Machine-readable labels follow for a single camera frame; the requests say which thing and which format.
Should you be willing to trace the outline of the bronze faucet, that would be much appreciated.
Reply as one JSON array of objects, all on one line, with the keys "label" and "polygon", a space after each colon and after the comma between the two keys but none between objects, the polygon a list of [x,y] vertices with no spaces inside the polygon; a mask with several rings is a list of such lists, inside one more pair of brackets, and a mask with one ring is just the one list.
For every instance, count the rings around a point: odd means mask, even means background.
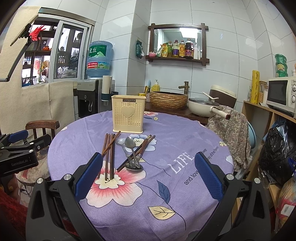
[{"label": "bronze faucet", "polygon": [[178,86],[178,89],[183,89],[184,90],[184,94],[185,95],[188,95],[189,93],[189,82],[188,81],[185,81],[184,82],[184,85],[181,85],[181,86]]}]

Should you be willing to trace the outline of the paper cup tube holder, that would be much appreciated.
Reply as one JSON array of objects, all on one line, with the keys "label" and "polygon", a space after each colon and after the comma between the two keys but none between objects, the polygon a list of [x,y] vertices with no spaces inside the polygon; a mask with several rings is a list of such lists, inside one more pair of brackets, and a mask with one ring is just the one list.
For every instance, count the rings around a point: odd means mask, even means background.
[{"label": "paper cup tube holder", "polygon": [[108,102],[111,99],[111,82],[112,82],[112,76],[103,75],[102,88],[101,88],[101,100],[104,106],[107,106]]}]

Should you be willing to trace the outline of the blue water jug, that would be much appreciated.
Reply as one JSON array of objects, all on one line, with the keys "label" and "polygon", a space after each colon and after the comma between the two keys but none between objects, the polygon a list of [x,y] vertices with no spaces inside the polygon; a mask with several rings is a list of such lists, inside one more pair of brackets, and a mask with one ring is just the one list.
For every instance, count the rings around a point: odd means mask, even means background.
[{"label": "blue water jug", "polygon": [[88,49],[86,75],[101,78],[110,74],[113,45],[107,41],[94,41]]}]

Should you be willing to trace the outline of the white microwave oven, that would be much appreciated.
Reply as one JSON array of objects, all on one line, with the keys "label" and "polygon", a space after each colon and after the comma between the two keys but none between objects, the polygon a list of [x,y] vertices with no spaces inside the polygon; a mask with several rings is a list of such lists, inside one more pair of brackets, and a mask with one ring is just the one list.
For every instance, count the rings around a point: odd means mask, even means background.
[{"label": "white microwave oven", "polygon": [[268,81],[266,104],[294,113],[295,111],[295,76],[278,77]]}]

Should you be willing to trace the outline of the cream pan with lid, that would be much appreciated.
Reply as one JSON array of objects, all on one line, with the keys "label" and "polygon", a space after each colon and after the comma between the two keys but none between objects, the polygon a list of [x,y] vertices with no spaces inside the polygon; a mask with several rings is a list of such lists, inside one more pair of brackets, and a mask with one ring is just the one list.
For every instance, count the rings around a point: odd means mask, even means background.
[{"label": "cream pan with lid", "polygon": [[188,99],[188,108],[191,113],[205,118],[211,118],[215,115],[219,115],[226,120],[231,118],[230,114],[218,108],[219,103],[216,102],[216,100],[219,99],[218,97],[212,97],[205,92],[203,92],[203,94],[207,97],[207,99],[196,97]]}]

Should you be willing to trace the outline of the beige hanging cloth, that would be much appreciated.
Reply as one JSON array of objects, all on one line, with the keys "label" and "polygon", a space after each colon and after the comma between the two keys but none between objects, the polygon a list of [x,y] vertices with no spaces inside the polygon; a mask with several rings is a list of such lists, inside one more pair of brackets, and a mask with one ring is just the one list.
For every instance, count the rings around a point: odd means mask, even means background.
[{"label": "beige hanging cloth", "polygon": [[[25,39],[13,40],[39,12],[38,6],[22,6],[16,12],[1,49],[1,77],[6,78]],[[29,121],[56,120],[64,128],[74,122],[73,82],[60,81],[22,87],[20,60],[9,82],[1,83],[1,132],[21,131]]]}]

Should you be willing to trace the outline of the brown cream rice cooker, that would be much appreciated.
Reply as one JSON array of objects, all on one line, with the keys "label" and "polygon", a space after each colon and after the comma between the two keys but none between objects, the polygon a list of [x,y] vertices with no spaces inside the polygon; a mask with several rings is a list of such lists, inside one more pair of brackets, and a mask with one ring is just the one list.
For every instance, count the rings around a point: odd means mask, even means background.
[{"label": "brown cream rice cooker", "polygon": [[227,90],[219,85],[212,85],[210,88],[209,95],[218,99],[216,101],[220,105],[229,106],[230,108],[234,108],[237,100],[237,96],[234,92]]}]

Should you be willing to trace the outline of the silver spoon steel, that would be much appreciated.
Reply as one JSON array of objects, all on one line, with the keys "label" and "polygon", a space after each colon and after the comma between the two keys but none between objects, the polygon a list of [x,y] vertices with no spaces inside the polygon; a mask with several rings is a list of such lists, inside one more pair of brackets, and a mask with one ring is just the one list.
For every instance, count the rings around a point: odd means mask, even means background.
[{"label": "silver spoon steel", "polygon": [[135,147],[135,142],[134,142],[133,138],[128,136],[125,139],[125,146],[132,150],[133,159],[132,159],[132,161],[130,161],[130,166],[134,169],[140,169],[141,165],[139,164],[137,157],[135,155],[134,149],[133,149]]}]

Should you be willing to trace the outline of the black plastic bag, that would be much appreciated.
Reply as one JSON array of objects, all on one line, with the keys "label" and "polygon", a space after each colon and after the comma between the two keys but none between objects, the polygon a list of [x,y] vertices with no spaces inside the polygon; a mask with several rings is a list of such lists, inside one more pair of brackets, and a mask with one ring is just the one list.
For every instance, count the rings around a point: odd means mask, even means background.
[{"label": "black plastic bag", "polygon": [[280,119],[264,137],[258,166],[271,183],[283,186],[295,174],[295,123]]}]

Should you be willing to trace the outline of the green stacked containers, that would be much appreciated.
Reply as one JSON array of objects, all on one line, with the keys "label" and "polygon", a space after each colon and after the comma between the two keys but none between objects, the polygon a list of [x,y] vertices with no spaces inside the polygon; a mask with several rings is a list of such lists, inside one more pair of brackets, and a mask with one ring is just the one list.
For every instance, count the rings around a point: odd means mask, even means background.
[{"label": "green stacked containers", "polygon": [[275,55],[276,77],[288,77],[287,58],[282,54]]}]

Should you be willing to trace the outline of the yellow roll of bags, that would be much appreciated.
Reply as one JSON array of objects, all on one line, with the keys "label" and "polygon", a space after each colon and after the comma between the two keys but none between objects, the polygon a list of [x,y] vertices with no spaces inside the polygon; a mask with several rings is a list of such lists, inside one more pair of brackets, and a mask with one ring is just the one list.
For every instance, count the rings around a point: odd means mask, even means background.
[{"label": "yellow roll of bags", "polygon": [[250,97],[250,102],[253,103],[253,104],[258,103],[259,81],[260,81],[260,73],[259,73],[259,71],[253,70],[252,71],[251,97]]}]

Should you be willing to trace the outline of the window with metal frame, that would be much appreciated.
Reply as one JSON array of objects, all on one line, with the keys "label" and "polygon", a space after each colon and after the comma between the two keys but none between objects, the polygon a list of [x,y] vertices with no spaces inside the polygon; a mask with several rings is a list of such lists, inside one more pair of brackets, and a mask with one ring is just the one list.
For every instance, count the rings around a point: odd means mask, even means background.
[{"label": "window with metal frame", "polygon": [[41,7],[31,26],[41,31],[25,52],[22,86],[85,80],[94,27],[95,22],[84,16]]}]

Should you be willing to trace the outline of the wooden storage shelf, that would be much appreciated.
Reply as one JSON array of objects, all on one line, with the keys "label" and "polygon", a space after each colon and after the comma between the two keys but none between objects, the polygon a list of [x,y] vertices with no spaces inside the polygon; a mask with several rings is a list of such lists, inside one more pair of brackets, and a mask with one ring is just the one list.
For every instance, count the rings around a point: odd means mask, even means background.
[{"label": "wooden storage shelf", "polygon": [[[249,167],[245,170],[243,174],[243,176],[246,177],[243,179],[247,181],[252,181],[255,177],[258,177],[258,158],[263,146],[263,137],[268,133],[273,123],[276,122],[279,118],[284,118],[285,120],[287,120],[287,122],[293,123],[293,127],[295,127],[295,119],[287,114],[281,113],[280,111],[258,104],[253,104],[247,101],[243,102],[242,114],[246,116],[247,120],[251,123],[253,129],[255,130],[256,146],[251,151],[251,156],[253,158],[252,161],[249,163]],[[273,201],[271,207],[277,206],[280,191],[280,185],[269,185],[267,194],[269,194],[270,199]],[[241,200],[237,198],[231,213],[232,224],[234,223],[234,220],[238,214],[240,204]]]}]

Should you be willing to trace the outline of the cream plastic utensil holder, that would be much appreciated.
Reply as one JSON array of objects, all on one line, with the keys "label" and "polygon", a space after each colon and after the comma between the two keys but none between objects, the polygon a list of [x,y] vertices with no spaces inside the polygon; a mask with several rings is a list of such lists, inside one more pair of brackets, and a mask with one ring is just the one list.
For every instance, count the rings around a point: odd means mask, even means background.
[{"label": "cream plastic utensil holder", "polygon": [[122,133],[143,133],[145,96],[113,95],[113,131]]}]

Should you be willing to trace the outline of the dark brown chopstick right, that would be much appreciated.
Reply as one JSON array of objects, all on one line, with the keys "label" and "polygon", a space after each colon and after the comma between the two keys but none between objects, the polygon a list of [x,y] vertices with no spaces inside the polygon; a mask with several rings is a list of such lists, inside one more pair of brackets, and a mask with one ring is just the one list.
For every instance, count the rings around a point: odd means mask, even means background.
[{"label": "dark brown chopstick right", "polygon": [[136,156],[140,155],[142,156],[145,149],[149,145],[149,143],[155,138],[155,135],[149,135],[146,139],[144,139],[143,143],[136,149],[135,154]]}]

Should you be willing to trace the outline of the wooden wall shelf frame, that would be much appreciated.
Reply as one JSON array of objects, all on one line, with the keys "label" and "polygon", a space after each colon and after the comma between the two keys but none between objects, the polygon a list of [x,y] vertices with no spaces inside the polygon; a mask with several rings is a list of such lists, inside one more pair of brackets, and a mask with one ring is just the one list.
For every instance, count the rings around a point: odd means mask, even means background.
[{"label": "wooden wall shelf frame", "polygon": [[210,63],[207,58],[206,33],[209,27],[205,23],[199,25],[152,23],[148,26],[150,33],[149,52],[146,60],[178,60]]}]

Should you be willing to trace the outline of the wooden handled metal spoon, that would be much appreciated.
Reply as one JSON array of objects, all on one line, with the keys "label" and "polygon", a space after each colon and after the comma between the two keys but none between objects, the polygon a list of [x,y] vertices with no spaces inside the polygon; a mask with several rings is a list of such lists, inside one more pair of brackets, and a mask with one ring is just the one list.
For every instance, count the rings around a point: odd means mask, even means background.
[{"label": "wooden handled metal spoon", "polygon": [[147,144],[148,144],[148,138],[146,138],[142,143],[141,148],[138,151],[138,154],[136,155],[136,157],[125,164],[126,169],[129,169],[132,171],[140,171],[142,169],[142,165],[139,163],[139,161],[140,161],[140,158],[142,157],[142,154],[145,151],[145,148],[147,147]]}]

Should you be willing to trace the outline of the floral cloth covered chair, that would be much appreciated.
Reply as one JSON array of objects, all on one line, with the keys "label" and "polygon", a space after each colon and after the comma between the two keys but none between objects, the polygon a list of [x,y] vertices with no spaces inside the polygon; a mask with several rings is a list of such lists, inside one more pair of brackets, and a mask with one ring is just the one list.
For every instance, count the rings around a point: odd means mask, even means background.
[{"label": "floral cloth covered chair", "polygon": [[251,160],[247,118],[229,106],[220,105],[218,109],[229,114],[230,119],[215,115],[208,118],[206,127],[217,134],[228,147],[234,162],[234,171],[245,170]]}]

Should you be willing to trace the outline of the black silver water dispenser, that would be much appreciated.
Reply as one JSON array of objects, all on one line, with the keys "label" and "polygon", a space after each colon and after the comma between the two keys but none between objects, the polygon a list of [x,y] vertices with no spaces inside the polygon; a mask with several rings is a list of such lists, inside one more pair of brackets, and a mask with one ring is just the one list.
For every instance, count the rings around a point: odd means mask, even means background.
[{"label": "black silver water dispenser", "polygon": [[114,91],[114,80],[109,94],[102,93],[102,82],[103,79],[99,78],[77,83],[79,118],[112,110],[111,97],[118,94]]}]

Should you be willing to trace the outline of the purple floral tablecloth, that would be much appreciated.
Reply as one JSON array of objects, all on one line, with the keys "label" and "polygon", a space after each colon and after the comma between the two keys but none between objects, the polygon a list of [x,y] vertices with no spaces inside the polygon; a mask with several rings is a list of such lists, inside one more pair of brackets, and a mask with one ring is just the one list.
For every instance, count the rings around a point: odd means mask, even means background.
[{"label": "purple floral tablecloth", "polygon": [[199,231],[217,206],[198,173],[194,157],[202,152],[224,173],[234,164],[228,147],[197,121],[164,113],[146,113],[144,132],[133,135],[149,143],[142,170],[117,168],[126,160],[115,148],[114,178],[104,180],[105,164],[80,205],[105,240],[185,240]]}]

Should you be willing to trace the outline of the woven brown basin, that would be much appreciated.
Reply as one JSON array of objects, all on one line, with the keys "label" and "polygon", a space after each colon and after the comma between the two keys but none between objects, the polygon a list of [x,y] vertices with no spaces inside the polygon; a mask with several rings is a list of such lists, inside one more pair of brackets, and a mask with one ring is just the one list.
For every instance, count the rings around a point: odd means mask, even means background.
[{"label": "woven brown basin", "polygon": [[149,94],[150,103],[162,109],[182,109],[187,105],[188,95],[165,91],[153,91]]}]

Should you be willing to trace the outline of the dark wooden chair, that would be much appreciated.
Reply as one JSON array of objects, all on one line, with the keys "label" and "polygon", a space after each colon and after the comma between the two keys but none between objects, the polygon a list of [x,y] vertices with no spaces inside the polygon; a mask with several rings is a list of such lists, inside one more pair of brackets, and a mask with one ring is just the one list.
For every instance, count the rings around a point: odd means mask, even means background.
[{"label": "dark wooden chair", "polygon": [[37,129],[41,128],[43,135],[46,134],[46,129],[51,130],[51,137],[52,139],[55,138],[55,131],[60,128],[60,123],[58,120],[36,120],[36,121],[29,121],[26,126],[25,130],[32,130],[34,139],[37,138]]}]

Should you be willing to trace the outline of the yellow soap dispenser bottle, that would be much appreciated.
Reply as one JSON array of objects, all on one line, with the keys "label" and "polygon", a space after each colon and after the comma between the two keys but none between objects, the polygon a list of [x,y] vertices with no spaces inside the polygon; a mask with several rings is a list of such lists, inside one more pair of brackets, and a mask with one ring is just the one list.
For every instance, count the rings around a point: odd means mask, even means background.
[{"label": "yellow soap dispenser bottle", "polygon": [[160,85],[158,83],[158,80],[155,80],[155,84],[151,87],[151,92],[160,91]]}]

